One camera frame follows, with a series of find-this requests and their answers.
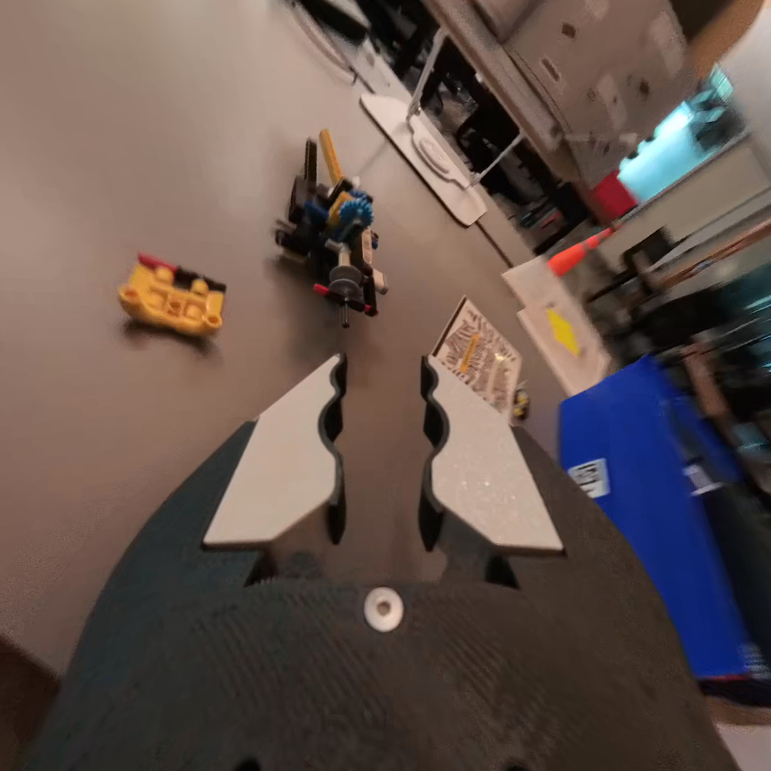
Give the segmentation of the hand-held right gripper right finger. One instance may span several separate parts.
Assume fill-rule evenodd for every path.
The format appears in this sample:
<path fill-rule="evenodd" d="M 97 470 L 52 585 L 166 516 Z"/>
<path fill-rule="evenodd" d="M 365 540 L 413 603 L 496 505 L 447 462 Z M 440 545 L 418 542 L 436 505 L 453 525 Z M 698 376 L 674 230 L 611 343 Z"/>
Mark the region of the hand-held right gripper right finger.
<path fill-rule="evenodd" d="M 452 518 L 505 555 L 560 554 L 563 541 L 514 430 L 433 355 L 420 364 L 430 443 L 422 471 L 419 532 L 433 551 Z"/>

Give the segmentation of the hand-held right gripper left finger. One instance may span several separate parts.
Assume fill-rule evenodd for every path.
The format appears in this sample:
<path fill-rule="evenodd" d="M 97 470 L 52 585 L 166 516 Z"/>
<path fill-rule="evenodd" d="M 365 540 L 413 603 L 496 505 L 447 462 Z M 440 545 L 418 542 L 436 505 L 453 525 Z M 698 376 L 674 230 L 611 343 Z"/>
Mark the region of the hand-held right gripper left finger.
<path fill-rule="evenodd" d="M 342 432 L 346 355 L 335 354 L 262 412 L 204 535 L 205 546 L 265 546 L 321 515 L 345 532 Z"/>

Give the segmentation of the lego vehicle chassis assembly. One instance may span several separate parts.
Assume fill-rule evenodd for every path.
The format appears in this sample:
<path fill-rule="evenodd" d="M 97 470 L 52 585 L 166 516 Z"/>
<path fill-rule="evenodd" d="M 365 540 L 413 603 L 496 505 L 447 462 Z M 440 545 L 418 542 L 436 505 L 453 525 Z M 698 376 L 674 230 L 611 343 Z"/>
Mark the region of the lego vehicle chassis assembly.
<path fill-rule="evenodd" d="M 314 294 L 338 309 L 343 329 L 351 314 L 377 317 L 379 298 L 389 291 L 374 265 L 379 236 L 373 224 L 373 198 L 344 173 L 330 131 L 308 138 L 275 242 L 307 269 Z"/>

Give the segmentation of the yellow and black lego subassembly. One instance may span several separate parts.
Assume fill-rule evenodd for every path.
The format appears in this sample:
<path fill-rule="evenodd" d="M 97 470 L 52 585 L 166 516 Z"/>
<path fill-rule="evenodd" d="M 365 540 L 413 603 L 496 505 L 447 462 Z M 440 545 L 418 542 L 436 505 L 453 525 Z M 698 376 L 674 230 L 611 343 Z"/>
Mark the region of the yellow and black lego subassembly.
<path fill-rule="evenodd" d="M 117 298 L 135 322 L 207 339 L 224 325 L 226 290 L 212 277 L 140 252 Z"/>

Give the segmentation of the zebra striped sticker sheet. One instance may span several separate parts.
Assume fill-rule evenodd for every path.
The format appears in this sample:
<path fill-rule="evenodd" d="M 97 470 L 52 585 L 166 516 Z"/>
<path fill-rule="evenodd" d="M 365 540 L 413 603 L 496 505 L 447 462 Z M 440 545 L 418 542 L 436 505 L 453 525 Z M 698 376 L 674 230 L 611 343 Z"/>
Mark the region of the zebra striped sticker sheet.
<path fill-rule="evenodd" d="M 463 296 L 431 355 L 513 425 L 523 358 L 484 314 Z"/>

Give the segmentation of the yellow sticky note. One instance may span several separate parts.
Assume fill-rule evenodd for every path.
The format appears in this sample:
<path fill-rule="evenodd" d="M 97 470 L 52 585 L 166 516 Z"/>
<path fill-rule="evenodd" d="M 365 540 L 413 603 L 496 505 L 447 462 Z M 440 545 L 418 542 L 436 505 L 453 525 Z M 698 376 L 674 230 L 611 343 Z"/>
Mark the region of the yellow sticky note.
<path fill-rule="evenodd" d="M 576 336 L 573 325 L 567 321 L 553 306 L 545 309 L 547 321 L 551 328 L 554 342 L 561 345 L 575 359 L 582 356 L 582 347 Z"/>

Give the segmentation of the blue plastic bin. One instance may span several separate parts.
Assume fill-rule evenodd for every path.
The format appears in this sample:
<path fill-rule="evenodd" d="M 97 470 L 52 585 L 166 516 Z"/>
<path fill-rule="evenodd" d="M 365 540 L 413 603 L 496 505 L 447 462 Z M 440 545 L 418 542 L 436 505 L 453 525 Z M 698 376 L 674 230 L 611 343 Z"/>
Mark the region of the blue plastic bin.
<path fill-rule="evenodd" d="M 741 480 L 716 432 L 651 356 L 564 400 L 561 466 L 631 545 L 699 681 L 769 681 L 769 655 L 708 520 Z"/>

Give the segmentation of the stack of clear paper sleeves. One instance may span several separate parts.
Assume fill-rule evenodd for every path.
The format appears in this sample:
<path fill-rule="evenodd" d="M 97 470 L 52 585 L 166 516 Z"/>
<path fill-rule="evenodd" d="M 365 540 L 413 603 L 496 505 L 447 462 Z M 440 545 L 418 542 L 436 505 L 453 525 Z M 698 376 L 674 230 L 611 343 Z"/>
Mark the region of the stack of clear paper sleeves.
<path fill-rule="evenodd" d="M 522 305 L 518 319 L 567 397 L 589 390 L 611 373 L 613 360 L 601 335 L 543 257 L 511 268 L 503 274 L 503 280 Z M 581 358 L 575 359 L 554 342 L 545 313 L 547 306 L 553 306 L 573 325 L 582 347 Z"/>

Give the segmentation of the orange traffic cone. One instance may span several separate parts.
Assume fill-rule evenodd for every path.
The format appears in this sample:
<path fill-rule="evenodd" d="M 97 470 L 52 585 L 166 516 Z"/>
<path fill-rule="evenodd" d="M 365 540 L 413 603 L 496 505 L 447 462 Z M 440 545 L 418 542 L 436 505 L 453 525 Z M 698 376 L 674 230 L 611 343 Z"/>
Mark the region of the orange traffic cone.
<path fill-rule="evenodd" d="M 550 257 L 547 266 L 555 276 L 564 277 L 564 275 L 579 265 L 586 256 L 597 250 L 614 232 L 615 228 L 612 226 L 605 228 L 597 234 Z"/>

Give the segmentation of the red fabric bin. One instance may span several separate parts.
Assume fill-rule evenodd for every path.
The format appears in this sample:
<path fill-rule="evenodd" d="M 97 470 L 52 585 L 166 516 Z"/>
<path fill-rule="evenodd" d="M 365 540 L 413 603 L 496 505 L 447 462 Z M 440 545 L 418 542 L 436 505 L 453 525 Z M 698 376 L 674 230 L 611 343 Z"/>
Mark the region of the red fabric bin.
<path fill-rule="evenodd" d="M 592 198 L 607 217 L 620 218 L 638 206 L 638 200 L 620 179 L 615 169 L 591 190 Z"/>

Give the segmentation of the white book stand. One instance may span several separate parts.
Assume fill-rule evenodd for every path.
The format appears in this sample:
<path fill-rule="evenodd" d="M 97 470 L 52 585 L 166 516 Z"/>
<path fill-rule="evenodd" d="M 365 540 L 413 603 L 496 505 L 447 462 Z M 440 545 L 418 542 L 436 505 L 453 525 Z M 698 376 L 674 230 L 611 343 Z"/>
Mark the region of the white book stand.
<path fill-rule="evenodd" d="M 533 149 L 551 177 L 595 185 L 643 133 L 652 81 L 640 34 L 608 31 L 607 21 L 572 12 L 543 20 L 529 10 L 507 2 L 494 12 L 479 7 L 474 24 L 439 25 L 409 100 L 361 98 L 368 116 L 464 226 L 487 211 L 477 189 L 506 154 Z M 423 103 L 450 43 L 516 130 L 477 171 L 467 171 L 435 138 Z"/>

